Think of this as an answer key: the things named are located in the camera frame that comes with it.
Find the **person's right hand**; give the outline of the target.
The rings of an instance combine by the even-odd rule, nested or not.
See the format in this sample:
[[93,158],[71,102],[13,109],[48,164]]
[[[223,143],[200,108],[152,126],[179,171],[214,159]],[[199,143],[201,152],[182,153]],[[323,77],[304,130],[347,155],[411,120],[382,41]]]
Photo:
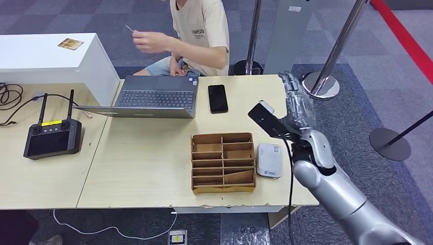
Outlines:
[[180,67],[178,58],[175,55],[171,56],[170,59],[170,75],[171,76],[185,76],[185,71]]

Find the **person's left hand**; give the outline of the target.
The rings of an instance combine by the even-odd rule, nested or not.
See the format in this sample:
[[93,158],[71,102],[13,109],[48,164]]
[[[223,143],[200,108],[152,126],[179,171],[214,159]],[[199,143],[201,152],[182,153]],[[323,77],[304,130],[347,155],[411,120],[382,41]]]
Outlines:
[[175,38],[160,32],[139,32],[132,33],[133,43],[143,53],[163,53],[171,51]]

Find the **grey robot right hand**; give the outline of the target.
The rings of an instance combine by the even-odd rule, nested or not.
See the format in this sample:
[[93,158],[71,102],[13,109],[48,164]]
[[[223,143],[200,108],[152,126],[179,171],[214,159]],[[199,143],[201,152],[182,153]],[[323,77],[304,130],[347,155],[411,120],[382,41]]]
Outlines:
[[299,80],[290,72],[278,73],[285,90],[286,116],[280,121],[295,130],[316,127],[313,101]]

